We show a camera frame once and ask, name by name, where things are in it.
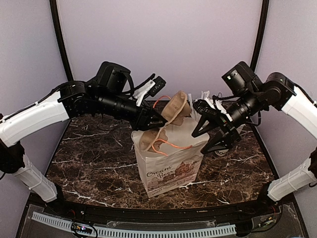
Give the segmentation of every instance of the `wire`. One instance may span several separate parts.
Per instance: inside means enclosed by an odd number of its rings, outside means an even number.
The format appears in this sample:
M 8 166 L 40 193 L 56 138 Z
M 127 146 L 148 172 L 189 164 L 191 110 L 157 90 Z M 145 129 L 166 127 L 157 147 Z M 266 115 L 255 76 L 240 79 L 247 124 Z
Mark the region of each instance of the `wire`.
M 261 231 L 251 231 L 251 233 L 261 233 L 261 232 L 267 232 L 269 230 L 271 230 L 273 227 L 275 227 L 277 225 L 277 223 L 281 220 L 282 218 L 282 215 L 283 215 L 283 202 L 282 202 L 282 207 L 281 207 L 281 213 L 280 215 L 278 216 L 278 218 L 276 219 L 275 223 L 269 227 L 268 229 L 266 230 L 261 230 Z
M 170 145 L 170 146 L 173 146 L 173 147 L 175 147 L 175 148 L 177 148 L 177 149 L 190 149 L 190 148 L 193 147 L 192 145 L 190 145 L 190 146 L 185 146 L 185 147 L 177 146 L 177 145 L 174 145 L 174 144 L 172 144 L 172 143 L 170 143 L 170 142 L 168 142 L 168 141 L 166 141 L 166 140 L 163 140 L 163 139 L 157 139 L 156 141 L 162 141 L 162 142 L 164 142 L 164 143 L 166 143 L 166 144 L 168 144 L 168 145 Z M 159 153 L 159 154 L 162 154 L 162 155 L 165 155 L 165 156 L 168 155 L 168 154 L 166 154 L 166 153 L 164 153 L 164 152 L 161 152 L 161 151 L 156 150 L 156 149 L 154 148 L 154 144 L 152 144 L 152 149 L 153 149 L 155 152 Z
M 308 93 L 307 93 L 301 86 L 299 86 L 297 83 L 294 83 L 294 85 L 295 85 L 296 87 L 298 87 L 298 88 L 302 91 L 302 93 L 308 98 L 308 100 L 317 108 L 316 103 L 315 103 L 314 100 L 308 95 Z
M 69 217 L 63 216 L 63 215 L 57 213 L 56 211 L 54 211 L 54 209 L 51 208 L 50 206 L 48 206 L 48 205 L 46 205 L 46 204 L 45 204 L 45 206 L 48 207 L 48 208 L 49 208 L 53 213 L 55 213 L 57 216 L 63 217 L 63 218 L 68 218 L 68 219 L 69 219 Z M 92 229 L 94 229 L 94 231 L 96 232 L 95 238 L 98 238 L 98 231 L 97 231 L 97 229 L 96 229 L 93 225 L 90 224 L 90 222 L 84 222 L 84 221 L 81 221 L 81 220 L 78 220 L 78 219 L 75 219 L 75 218 L 72 218 L 72 221 L 76 221 L 76 222 L 79 222 L 79 223 L 81 223 L 81 224 L 90 226 L 90 227 L 91 227 Z
M 101 123 L 103 123 L 103 121 L 104 121 L 104 119 L 105 119 L 105 117 L 104 117 L 103 114 L 102 114 L 101 116 L 102 116 L 102 120 L 101 120 L 101 121 L 98 123 L 98 125 L 97 125 L 97 128 L 98 128 L 99 130 L 111 132 L 111 131 L 115 131 L 115 130 L 118 129 L 118 126 L 119 126 L 119 125 L 113 127 L 111 130 L 101 128 L 100 125 L 101 125 Z
M 175 147 L 175 148 L 177 148 L 177 149 L 190 149 L 190 148 L 193 147 L 192 145 L 182 147 L 182 146 L 174 145 L 174 144 L 172 144 L 172 143 L 170 143 L 170 142 L 168 142 L 168 141 L 166 141 L 166 140 L 163 140 L 163 139 L 157 139 L 157 141 L 158 141 L 158 140 L 159 140 L 159 141 L 162 141 L 162 142 L 164 142 L 164 143 L 166 143 L 166 144 L 168 144 L 168 145 L 170 145 L 170 146 L 173 146 L 173 147 Z
M 164 152 L 161 152 L 161 151 L 156 150 L 156 148 L 154 147 L 154 145 L 152 145 L 152 149 L 153 149 L 155 152 L 159 153 L 159 154 L 162 154 L 162 155 L 168 156 L 168 154 L 166 154 L 166 153 L 164 153 Z
M 136 86 L 134 88 L 134 91 L 135 90 L 138 90 L 139 88 L 143 87 L 147 82 L 149 82 L 150 80 L 154 79 L 155 77 L 155 73 L 153 73 L 149 78 L 147 78 L 143 83 L 141 83 L 140 85 Z M 128 93 L 131 93 L 131 89 L 129 91 L 126 91 L 126 92 L 122 92 L 122 94 L 128 94 Z
M 315 187 L 317 185 L 317 182 L 315 182 L 314 184 L 312 184 L 312 182 L 309 184 L 309 187 Z
M 253 228 L 252 230 L 248 230 L 248 231 L 238 231 L 236 230 L 237 234 L 245 234 L 245 233 L 262 233 L 262 232 L 267 232 L 269 230 L 271 230 L 273 227 L 275 227 L 277 225 L 277 223 L 281 220 L 282 218 L 282 215 L 283 215 L 283 201 L 282 201 L 282 204 L 281 204 L 281 212 L 279 214 L 279 216 L 277 217 L 277 219 L 275 220 L 275 223 L 269 227 L 268 229 L 266 230 L 261 230 L 261 231 L 257 231 L 258 228 L 261 228 L 263 226 L 256 226 L 255 228 Z
M 253 122 L 246 122 L 246 124 L 248 124 L 248 125 L 254 125 L 254 126 L 259 126 L 259 125 L 261 125 L 261 121 L 262 121 L 261 111 L 258 111 L 258 123 L 255 124 L 255 123 L 253 123 Z
M 271 208 L 273 209 L 273 211 L 274 211 L 274 216 L 276 215 L 276 209 L 273 207 L 273 206 L 271 206 Z
M 155 106 L 157 105 L 157 103 L 159 102 L 159 100 L 161 100 L 162 98 L 168 98 L 169 100 L 171 100 L 170 96 L 167 95 L 163 95 L 161 96 L 159 99 L 157 99 L 157 101 L 154 103 L 153 108 L 155 108 Z
M 1 176 L 0 180 L 1 180 L 1 179 L 3 179 L 3 178 L 4 178 L 4 176 L 5 176 L 5 173 L 3 173 L 3 174 L 2 174 L 2 176 Z

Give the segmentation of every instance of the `brown marble tabletop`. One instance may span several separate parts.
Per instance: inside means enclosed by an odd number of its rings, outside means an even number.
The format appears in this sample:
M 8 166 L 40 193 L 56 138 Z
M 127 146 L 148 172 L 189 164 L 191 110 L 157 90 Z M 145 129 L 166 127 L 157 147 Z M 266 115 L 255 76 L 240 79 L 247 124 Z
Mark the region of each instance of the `brown marble tabletop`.
M 165 102 L 159 102 L 158 110 Z M 126 121 L 98 115 L 74 119 L 47 177 L 66 200 L 117 208 L 180 209 L 233 204 L 257 198 L 273 174 L 250 126 L 225 156 L 205 155 L 195 182 L 148 198 Z

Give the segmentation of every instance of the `white paper bag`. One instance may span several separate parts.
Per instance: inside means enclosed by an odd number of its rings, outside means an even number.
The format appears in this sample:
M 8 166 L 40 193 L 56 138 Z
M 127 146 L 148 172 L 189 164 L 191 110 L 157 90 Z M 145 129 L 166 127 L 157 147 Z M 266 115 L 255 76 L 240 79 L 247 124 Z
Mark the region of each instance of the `white paper bag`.
M 197 122 L 193 118 L 185 118 L 181 126 L 168 125 L 165 127 L 168 142 L 189 149 L 177 149 L 163 143 L 160 151 L 163 156 L 154 152 L 142 152 L 139 141 L 143 131 L 132 132 L 135 154 L 141 180 L 149 197 L 173 190 L 196 179 L 203 159 L 200 150 L 209 140 L 207 133 L 193 138 L 191 136 Z

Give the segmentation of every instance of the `white wall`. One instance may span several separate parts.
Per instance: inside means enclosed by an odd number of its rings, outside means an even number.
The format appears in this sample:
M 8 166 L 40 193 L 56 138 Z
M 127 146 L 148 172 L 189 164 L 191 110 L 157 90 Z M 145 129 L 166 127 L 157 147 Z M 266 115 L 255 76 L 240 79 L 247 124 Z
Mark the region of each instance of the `white wall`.
M 262 81 L 275 71 L 317 98 L 317 1 L 270 1 L 257 74 Z M 280 176 L 299 166 L 317 146 L 297 122 L 271 109 L 263 113 L 260 134 Z M 295 193 L 310 237 L 317 237 L 316 188 Z
M 0 18 L 0 113 L 7 115 L 41 99 L 66 76 L 48 0 L 1 1 Z M 42 172 L 64 128 L 64 123 L 56 124 L 22 140 Z M 0 181 L 0 191 L 0 234 L 13 238 L 29 191 L 11 175 Z
M 250 63 L 261 0 L 60 0 L 59 15 L 76 80 L 96 75 L 103 61 L 132 71 L 138 84 L 153 72 L 166 87 L 200 96 L 229 94 L 221 76 Z

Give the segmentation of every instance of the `ventilated plastic strip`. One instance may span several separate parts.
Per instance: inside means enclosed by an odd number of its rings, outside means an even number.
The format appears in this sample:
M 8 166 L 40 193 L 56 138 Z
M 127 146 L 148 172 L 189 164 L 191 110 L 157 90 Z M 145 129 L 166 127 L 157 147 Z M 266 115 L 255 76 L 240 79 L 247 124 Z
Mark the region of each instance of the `ventilated plastic strip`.
M 72 232 L 71 221 L 62 220 L 59 218 L 51 217 L 38 212 L 33 212 L 32 220 L 38 221 L 45 225 L 66 231 Z M 129 230 L 118 230 L 94 226 L 98 231 L 99 238 L 213 238 L 223 237 L 228 235 L 235 235 L 235 225 L 199 229 L 199 230 L 188 230 L 188 231 L 168 231 L 168 232 L 150 232 L 150 231 L 129 231 Z M 95 231 L 90 234 L 90 237 L 95 237 Z

